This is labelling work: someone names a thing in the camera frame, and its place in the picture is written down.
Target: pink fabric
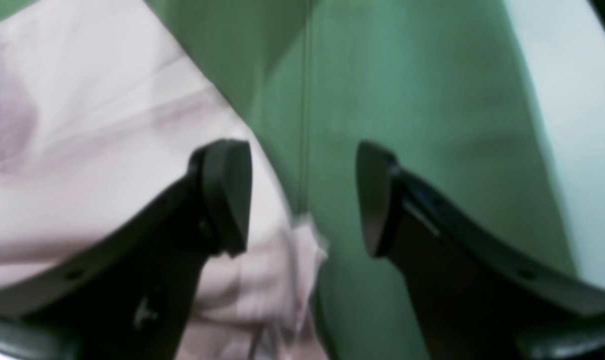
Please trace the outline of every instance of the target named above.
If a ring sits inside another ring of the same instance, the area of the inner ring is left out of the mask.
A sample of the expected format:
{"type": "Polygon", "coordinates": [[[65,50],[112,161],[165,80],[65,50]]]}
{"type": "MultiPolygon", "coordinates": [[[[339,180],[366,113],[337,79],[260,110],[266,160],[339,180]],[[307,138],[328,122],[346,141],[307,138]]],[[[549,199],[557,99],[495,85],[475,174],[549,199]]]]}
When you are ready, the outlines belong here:
{"type": "Polygon", "coordinates": [[[41,0],[0,23],[0,287],[109,234],[229,138],[251,148],[248,250],[204,267],[177,358],[326,359],[311,219],[293,223],[251,130],[142,0],[41,0]]]}

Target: pink cloth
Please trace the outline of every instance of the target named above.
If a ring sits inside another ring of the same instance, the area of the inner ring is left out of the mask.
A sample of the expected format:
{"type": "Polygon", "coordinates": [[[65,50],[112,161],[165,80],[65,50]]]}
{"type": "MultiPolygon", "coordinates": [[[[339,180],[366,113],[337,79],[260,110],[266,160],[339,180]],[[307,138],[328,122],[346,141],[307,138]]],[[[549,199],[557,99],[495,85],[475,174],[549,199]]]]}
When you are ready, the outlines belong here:
{"type": "Polygon", "coordinates": [[[143,0],[41,0],[0,23],[0,287],[109,234],[225,138],[250,142],[248,250],[204,267],[177,358],[325,360],[311,219],[293,224],[251,130],[143,0]]]}

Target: light pink textile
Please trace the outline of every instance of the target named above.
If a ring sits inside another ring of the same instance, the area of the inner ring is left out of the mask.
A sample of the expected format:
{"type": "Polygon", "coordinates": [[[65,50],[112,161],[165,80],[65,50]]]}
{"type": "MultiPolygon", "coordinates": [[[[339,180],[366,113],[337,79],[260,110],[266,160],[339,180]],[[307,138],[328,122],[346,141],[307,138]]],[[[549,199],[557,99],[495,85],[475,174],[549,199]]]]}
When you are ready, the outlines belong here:
{"type": "Polygon", "coordinates": [[[41,0],[0,23],[0,287],[115,230],[217,139],[250,142],[248,251],[204,267],[177,358],[326,359],[311,220],[293,223],[251,130],[142,0],[41,0]]]}

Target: green cloth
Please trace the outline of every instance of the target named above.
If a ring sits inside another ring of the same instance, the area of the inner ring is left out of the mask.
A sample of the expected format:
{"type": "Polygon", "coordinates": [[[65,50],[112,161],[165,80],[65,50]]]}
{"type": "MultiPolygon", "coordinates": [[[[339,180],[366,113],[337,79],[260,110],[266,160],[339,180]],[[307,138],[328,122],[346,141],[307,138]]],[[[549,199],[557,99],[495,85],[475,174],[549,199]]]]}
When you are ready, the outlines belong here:
{"type": "MultiPolygon", "coordinates": [[[[0,18],[28,2],[0,2],[0,18]]],[[[330,241],[314,305],[334,360],[429,358],[401,276],[365,253],[361,139],[505,242],[575,273],[501,2],[147,2],[252,127],[294,211],[310,210],[330,241]]]]}

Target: green wall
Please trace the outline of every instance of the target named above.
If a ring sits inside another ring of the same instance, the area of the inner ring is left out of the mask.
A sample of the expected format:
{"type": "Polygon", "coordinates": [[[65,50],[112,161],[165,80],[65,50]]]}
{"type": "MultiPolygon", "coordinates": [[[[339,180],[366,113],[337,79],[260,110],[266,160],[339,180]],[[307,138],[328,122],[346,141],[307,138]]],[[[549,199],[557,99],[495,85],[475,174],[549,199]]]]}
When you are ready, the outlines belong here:
{"type": "Polygon", "coordinates": [[[294,211],[310,210],[330,241],[314,308],[334,360],[428,358],[401,276],[365,255],[360,139],[574,274],[501,2],[147,2],[257,134],[294,211]]]}

